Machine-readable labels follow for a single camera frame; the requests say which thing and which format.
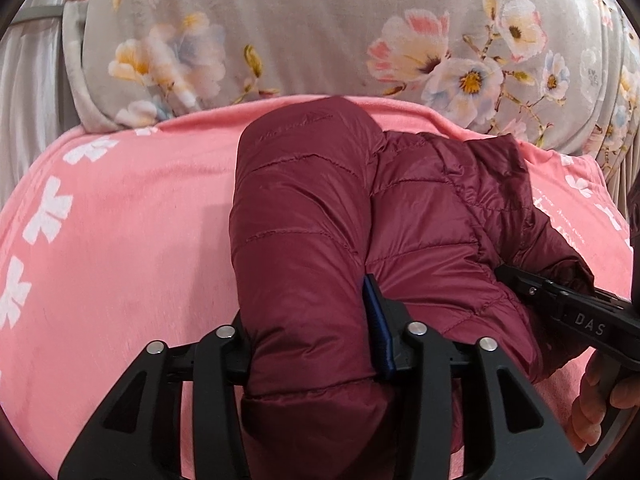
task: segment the maroon puffer jacket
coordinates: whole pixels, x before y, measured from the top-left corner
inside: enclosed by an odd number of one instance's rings
[[[584,350],[493,274],[505,262],[593,288],[533,206],[511,136],[382,132],[342,98],[281,108],[240,139],[230,236],[254,345],[242,421],[255,480],[390,478],[398,414],[372,379],[366,272],[446,337],[495,338],[531,381]],[[457,404],[454,418],[453,450]]]

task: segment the triangular cutout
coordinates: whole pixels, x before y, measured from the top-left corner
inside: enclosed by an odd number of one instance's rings
[[[511,372],[504,368],[498,370],[498,382],[508,430],[511,433],[522,433],[541,428],[542,416]]]
[[[146,372],[140,372],[129,384],[122,396],[116,400],[113,409],[104,419],[107,430],[134,433],[138,424],[138,413],[145,389]]]

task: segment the silver pin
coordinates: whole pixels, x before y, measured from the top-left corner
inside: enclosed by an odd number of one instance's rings
[[[229,339],[236,334],[236,329],[231,325],[223,325],[219,329],[216,330],[216,335],[220,339]]]
[[[486,350],[487,352],[493,352],[498,348],[498,343],[492,337],[483,337],[480,340],[480,348],[482,350]]]
[[[161,354],[164,350],[164,343],[162,341],[152,341],[146,346],[146,352],[148,354]]]
[[[406,328],[413,335],[425,335],[427,333],[427,326],[420,321],[412,321]]]

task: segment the gray floral fabric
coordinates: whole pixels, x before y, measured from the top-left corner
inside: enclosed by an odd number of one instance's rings
[[[640,119],[640,45],[615,0],[89,0],[82,46],[82,95],[123,128],[277,95],[388,96],[589,153],[609,178]]]

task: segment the finger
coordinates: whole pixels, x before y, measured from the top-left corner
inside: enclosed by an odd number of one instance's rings
[[[600,425],[592,424],[580,408],[580,400],[575,399],[571,406],[572,426],[575,434],[585,441],[589,446],[594,446],[600,439]]]
[[[640,406],[640,376],[634,375],[616,384],[611,392],[610,402],[619,410]]]
[[[598,386],[591,386],[586,375],[580,381],[580,410],[591,424],[600,424],[607,413],[607,403]]]
[[[602,358],[602,354],[600,354],[600,352],[594,352],[591,355],[584,371],[584,376],[587,378],[587,381],[591,386],[595,386],[600,382],[603,367],[604,359]]]
[[[577,433],[575,433],[574,425],[572,423],[571,417],[569,418],[569,422],[567,424],[565,433],[566,433],[566,437],[569,439],[569,443],[571,443],[571,446],[578,453],[582,453],[586,449],[587,444],[585,443],[585,441],[583,439],[581,439],[577,435]]]

